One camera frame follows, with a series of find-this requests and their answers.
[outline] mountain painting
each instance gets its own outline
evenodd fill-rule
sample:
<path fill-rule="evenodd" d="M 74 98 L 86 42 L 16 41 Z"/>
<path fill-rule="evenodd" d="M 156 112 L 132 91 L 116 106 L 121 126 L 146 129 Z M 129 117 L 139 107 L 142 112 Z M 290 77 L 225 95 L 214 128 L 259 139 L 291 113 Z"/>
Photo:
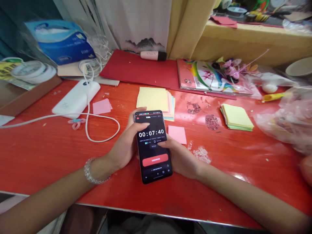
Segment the mountain painting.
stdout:
<path fill-rule="evenodd" d="M 161 51 L 166 52 L 166 48 L 161 43 L 156 43 L 153 38 L 145 38 L 141 40 L 138 44 L 132 42 L 131 40 L 125 41 L 126 51 L 132 51 L 139 54 L 141 51 Z"/>

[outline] timer display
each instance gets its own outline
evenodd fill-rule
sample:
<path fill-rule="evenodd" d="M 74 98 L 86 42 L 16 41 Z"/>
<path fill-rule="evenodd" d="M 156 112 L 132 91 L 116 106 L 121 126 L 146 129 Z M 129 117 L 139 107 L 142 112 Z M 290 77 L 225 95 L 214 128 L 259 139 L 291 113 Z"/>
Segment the timer display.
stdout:
<path fill-rule="evenodd" d="M 149 131 L 146 134 L 145 134 L 145 132 L 140 132 L 139 133 L 139 137 L 152 136 L 152 135 L 155 134 L 155 132 L 156 132 L 156 135 L 157 134 L 163 134 L 164 130 L 163 129 L 162 130 L 158 130 L 158 133 L 157 133 L 157 131 Z"/>

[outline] white ball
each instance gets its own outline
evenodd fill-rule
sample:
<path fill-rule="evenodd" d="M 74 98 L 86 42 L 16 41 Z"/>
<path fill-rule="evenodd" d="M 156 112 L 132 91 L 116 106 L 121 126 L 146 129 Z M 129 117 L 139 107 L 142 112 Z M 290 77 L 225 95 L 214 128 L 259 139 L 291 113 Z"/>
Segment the white ball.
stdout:
<path fill-rule="evenodd" d="M 262 85 L 262 90 L 268 94 L 272 94 L 276 92 L 277 86 L 272 85 L 272 84 L 265 84 L 265 85 Z"/>

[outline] red button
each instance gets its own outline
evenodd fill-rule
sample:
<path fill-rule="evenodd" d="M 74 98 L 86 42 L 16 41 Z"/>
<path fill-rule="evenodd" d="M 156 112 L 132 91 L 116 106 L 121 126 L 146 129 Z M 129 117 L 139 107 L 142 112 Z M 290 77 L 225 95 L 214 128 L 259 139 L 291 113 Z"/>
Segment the red button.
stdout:
<path fill-rule="evenodd" d="M 160 162 L 162 163 L 162 162 L 165 162 L 167 160 L 168 160 L 168 154 L 161 154 L 161 155 L 158 155 L 155 157 L 143 159 L 142 163 L 143 163 L 143 166 L 146 167 L 146 166 L 151 166 L 151 165 L 156 164 L 156 163 L 160 163 Z"/>

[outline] white power bank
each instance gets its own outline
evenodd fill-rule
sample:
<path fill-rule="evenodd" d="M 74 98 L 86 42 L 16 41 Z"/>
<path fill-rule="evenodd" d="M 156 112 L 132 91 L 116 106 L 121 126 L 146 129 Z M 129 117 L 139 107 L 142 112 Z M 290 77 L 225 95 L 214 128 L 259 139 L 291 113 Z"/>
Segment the white power bank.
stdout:
<path fill-rule="evenodd" d="M 66 94 L 65 97 L 52 109 L 54 114 L 62 114 L 62 116 L 70 119 L 77 119 L 79 114 L 70 113 L 82 113 L 88 105 L 87 101 L 91 101 L 97 92 L 100 90 L 99 83 L 95 81 L 88 81 L 87 85 L 85 80 L 81 80 L 71 91 Z"/>

